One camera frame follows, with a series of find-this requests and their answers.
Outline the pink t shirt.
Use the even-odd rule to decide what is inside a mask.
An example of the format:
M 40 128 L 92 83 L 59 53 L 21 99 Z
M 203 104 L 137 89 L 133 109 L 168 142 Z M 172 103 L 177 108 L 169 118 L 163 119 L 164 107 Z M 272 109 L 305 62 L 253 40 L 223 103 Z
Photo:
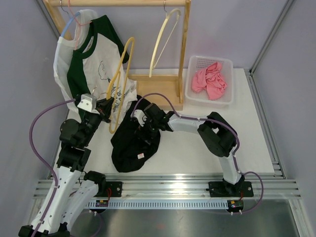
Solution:
M 193 92 L 200 93 L 205 90 L 209 100 L 221 98 L 227 88 L 227 83 L 221 70 L 222 64 L 219 62 L 198 70 L 191 83 Z

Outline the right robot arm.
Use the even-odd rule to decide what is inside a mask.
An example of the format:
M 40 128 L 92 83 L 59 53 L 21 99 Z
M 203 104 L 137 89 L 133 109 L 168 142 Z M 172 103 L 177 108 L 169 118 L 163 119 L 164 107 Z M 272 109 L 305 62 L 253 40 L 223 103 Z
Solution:
M 168 113 L 151 103 L 144 109 L 135 108 L 131 119 L 139 123 L 136 134 L 150 144 L 159 131 L 183 131 L 198 134 L 208 150 L 219 159 L 223 179 L 208 182 L 212 198 L 250 198 L 254 196 L 252 184 L 236 169 L 233 151 L 238 147 L 236 131 L 217 113 L 206 118 Z

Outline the white t shirt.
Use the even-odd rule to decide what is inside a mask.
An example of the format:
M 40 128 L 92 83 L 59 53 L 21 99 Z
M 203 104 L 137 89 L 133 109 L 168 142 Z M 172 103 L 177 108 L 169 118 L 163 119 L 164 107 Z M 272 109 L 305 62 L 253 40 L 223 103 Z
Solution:
M 82 24 L 98 18 L 97 12 L 91 9 L 84 9 L 80 10 L 79 12 L 80 15 L 77 17 L 77 19 Z M 81 33 L 79 35 L 79 42 L 77 48 L 83 45 L 84 40 L 88 35 L 88 30 L 89 25 L 81 27 Z M 77 33 L 78 27 L 76 25 L 75 37 L 77 36 Z M 67 82 L 67 72 L 70 68 L 72 54 L 76 45 L 75 37 L 73 40 L 66 40 L 61 36 L 59 37 L 55 51 L 55 58 L 53 62 L 55 82 L 60 87 L 65 101 L 71 100 L 73 98 Z

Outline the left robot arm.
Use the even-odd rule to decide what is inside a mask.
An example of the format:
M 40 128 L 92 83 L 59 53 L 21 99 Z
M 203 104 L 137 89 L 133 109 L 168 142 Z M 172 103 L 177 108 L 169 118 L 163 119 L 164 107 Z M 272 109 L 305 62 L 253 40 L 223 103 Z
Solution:
M 88 144 L 101 122 L 109 123 L 114 98 L 96 101 L 83 94 L 73 100 L 84 110 L 81 122 L 67 119 L 60 126 L 61 150 L 57 167 L 51 170 L 53 183 L 43 205 L 31 224 L 22 226 L 20 237 L 68 237 L 73 224 L 93 197 L 105 198 L 94 209 L 107 208 L 110 198 L 122 193 L 122 182 L 108 182 L 106 176 L 96 171 L 87 172 L 79 189 L 73 186 L 79 180 L 91 154 Z

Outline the yellow hanger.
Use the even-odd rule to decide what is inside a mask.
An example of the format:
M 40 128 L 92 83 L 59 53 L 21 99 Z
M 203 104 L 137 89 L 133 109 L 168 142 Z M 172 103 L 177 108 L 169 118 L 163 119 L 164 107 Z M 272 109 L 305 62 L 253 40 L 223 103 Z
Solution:
M 92 95 L 96 96 L 98 103 L 110 102 L 109 132 L 114 134 L 130 108 L 135 97 L 136 86 L 129 79 L 131 59 L 134 53 L 135 37 L 130 37 L 123 47 L 122 55 L 114 75 L 108 82 L 105 91 L 96 93 L 96 87 Z

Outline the black t shirt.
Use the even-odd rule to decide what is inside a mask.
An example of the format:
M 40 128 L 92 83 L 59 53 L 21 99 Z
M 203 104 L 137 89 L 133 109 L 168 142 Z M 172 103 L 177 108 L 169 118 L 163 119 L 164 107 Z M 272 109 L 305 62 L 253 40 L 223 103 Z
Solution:
M 136 103 L 136 101 L 131 103 L 123 121 L 111 138 L 112 162 L 116 170 L 121 173 L 139 170 L 158 151 L 160 144 L 161 134 L 159 131 L 151 144 L 147 144 L 135 133 L 139 123 L 132 121 L 130 116 Z

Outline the dark green t shirt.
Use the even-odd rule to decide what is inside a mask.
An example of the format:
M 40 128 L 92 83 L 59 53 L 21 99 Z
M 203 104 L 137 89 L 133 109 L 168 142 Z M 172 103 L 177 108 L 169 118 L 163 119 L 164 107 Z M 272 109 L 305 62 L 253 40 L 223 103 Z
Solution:
M 104 15 L 91 21 L 83 45 L 73 51 L 67 82 L 72 96 L 105 91 L 123 52 L 123 43 L 109 18 Z

